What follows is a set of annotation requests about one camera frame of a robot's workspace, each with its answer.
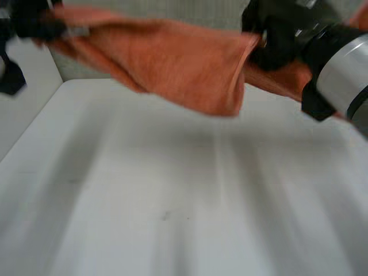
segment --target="silver cylinder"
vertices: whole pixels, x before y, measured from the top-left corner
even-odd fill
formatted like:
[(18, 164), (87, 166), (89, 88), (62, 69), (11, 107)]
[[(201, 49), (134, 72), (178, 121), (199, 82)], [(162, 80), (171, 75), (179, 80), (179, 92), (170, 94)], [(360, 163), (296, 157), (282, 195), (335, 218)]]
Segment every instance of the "silver cylinder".
[(350, 104), (368, 85), (368, 34), (341, 48), (324, 66), (317, 89), (339, 112), (347, 115)]

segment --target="white table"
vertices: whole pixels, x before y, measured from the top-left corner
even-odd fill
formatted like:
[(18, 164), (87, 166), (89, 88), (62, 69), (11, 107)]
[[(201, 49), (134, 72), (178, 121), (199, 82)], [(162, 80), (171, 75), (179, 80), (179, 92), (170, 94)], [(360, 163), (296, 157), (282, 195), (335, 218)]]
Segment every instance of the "white table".
[(367, 144), (298, 108), (65, 83), (0, 163), (0, 275), (368, 275)]

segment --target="robotic arm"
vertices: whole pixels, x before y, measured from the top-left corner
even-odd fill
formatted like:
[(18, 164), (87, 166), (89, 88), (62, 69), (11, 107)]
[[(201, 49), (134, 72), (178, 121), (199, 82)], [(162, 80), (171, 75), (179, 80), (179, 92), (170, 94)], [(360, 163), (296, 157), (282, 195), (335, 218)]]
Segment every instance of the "robotic arm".
[(6, 54), (7, 42), (18, 36), (51, 41), (72, 36), (60, 20), (42, 18), (42, 12), (61, 0), (2, 0), (0, 3), (0, 93), (16, 95), (26, 85), (22, 70)]
[(325, 0), (251, 0), (244, 32), (263, 35), (251, 61), (265, 71), (299, 59), (312, 72), (302, 110), (317, 121), (339, 111), (368, 137), (368, 32), (342, 23)]

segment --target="towel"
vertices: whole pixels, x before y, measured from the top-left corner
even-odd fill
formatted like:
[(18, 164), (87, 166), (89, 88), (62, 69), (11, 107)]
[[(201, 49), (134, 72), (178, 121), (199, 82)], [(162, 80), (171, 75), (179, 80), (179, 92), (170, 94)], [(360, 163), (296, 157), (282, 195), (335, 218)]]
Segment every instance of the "towel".
[(135, 92), (205, 114), (238, 115), (244, 63), (258, 35), (130, 18), (92, 7), (57, 6), (52, 12), (68, 26), (90, 28), (87, 37), (51, 43), (59, 52), (109, 73)]

